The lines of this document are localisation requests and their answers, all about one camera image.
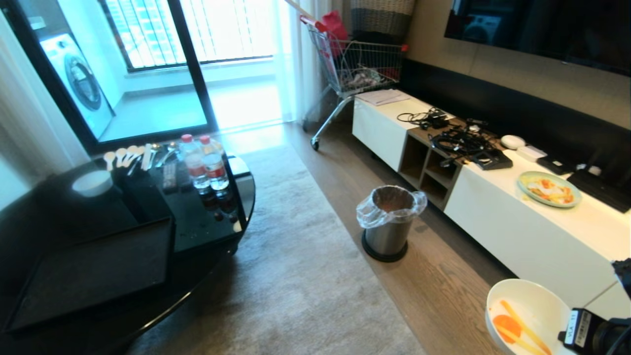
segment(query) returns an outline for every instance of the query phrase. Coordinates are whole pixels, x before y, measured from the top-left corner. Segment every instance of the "curtain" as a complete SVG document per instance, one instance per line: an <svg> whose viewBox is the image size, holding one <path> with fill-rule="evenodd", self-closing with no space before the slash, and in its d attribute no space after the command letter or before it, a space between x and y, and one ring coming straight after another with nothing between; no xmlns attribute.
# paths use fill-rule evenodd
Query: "curtain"
<svg viewBox="0 0 631 355"><path fill-rule="evenodd" d="M342 12L343 0L294 0L314 18L338 10ZM276 44L274 64L283 120L301 121L307 111L317 103L326 86L311 43L307 27L300 22L299 12L284 0L272 0L273 33ZM309 119L319 118L316 107Z"/></svg>
<svg viewBox="0 0 631 355"><path fill-rule="evenodd" d="M89 158L4 16L0 33L0 154L33 186Z"/></svg>

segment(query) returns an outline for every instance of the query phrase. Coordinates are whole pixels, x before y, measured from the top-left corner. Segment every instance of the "washing machine door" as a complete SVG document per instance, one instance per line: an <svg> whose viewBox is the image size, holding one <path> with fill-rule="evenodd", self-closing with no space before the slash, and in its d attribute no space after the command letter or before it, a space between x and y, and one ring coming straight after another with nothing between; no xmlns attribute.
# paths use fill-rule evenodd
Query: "washing machine door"
<svg viewBox="0 0 631 355"><path fill-rule="evenodd" d="M101 89L92 70L83 58L66 54L64 58L68 84L75 96L87 109L98 110L102 105Z"/></svg>

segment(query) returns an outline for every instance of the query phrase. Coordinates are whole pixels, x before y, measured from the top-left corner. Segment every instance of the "wooden floor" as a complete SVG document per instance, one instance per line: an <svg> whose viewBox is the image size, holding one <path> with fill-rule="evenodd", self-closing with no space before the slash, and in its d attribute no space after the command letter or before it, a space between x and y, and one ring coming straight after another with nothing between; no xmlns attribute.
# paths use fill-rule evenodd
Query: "wooden floor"
<svg viewBox="0 0 631 355"><path fill-rule="evenodd" d="M246 153L261 140L290 142L361 247L362 228L355 207L375 187L409 186L351 133L351 121L331 125L313 151L297 124L240 133L230 144ZM428 355L502 354L485 326L484 308L490 288L515 277L440 210L430 205L422 214L426 226L408 238L407 255L395 263L377 262L364 253Z"/></svg>

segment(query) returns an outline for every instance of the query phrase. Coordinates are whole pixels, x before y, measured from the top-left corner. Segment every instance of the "black glass table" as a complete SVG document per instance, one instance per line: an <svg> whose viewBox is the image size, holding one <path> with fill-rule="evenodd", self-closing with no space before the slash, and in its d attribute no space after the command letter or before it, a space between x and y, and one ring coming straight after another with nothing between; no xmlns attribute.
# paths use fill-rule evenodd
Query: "black glass table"
<svg viewBox="0 0 631 355"><path fill-rule="evenodd" d="M165 283L15 334L0 334L0 354L108 353L128 344L212 282L236 252L254 208L254 178L238 158L229 190L200 196L190 185L166 194L162 171L116 169L114 187L85 198L71 189L83 174L104 169L95 160L52 177L0 212L0 325L42 255L96 237L170 217L173 252ZM179 169L185 169L179 163Z"/></svg>

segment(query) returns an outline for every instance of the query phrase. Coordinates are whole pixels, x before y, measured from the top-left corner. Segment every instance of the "white cabinet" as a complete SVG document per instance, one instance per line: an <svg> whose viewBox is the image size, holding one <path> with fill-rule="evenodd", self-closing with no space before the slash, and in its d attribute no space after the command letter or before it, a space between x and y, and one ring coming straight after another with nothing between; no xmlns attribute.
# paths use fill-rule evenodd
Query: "white cabinet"
<svg viewBox="0 0 631 355"><path fill-rule="evenodd" d="M382 106L356 99L353 118L353 135L413 186L426 190L431 186L418 181L423 164L410 165L403 158L406 149L418 150L410 144L406 148L416 132L408 131L418 128L397 116L429 108L416 99ZM517 177L546 170L515 151L504 153L513 168L483 171L468 164L455 174L454 185L443 182L442 188L451 189L445 194L444 212L517 276L548 288L570 307L585 307L603 318L630 317L631 301L610 262L631 256L631 212L621 214L587 194L570 209L524 198ZM428 181L440 188L443 171L428 166L440 168L428 163L423 167L423 175L429 174L433 180Z"/></svg>
<svg viewBox="0 0 631 355"><path fill-rule="evenodd" d="M401 156L408 130L418 126L397 120L402 113L423 113L432 108L417 99L374 106L355 99L353 135L394 171L401 167Z"/></svg>
<svg viewBox="0 0 631 355"><path fill-rule="evenodd" d="M505 154L513 160L511 169L463 166L445 214L517 276L541 284L570 307L591 303L604 318L630 316L631 302L610 265L631 253L629 215L585 194L570 209L532 201L517 187L517 177L544 169L513 151Z"/></svg>

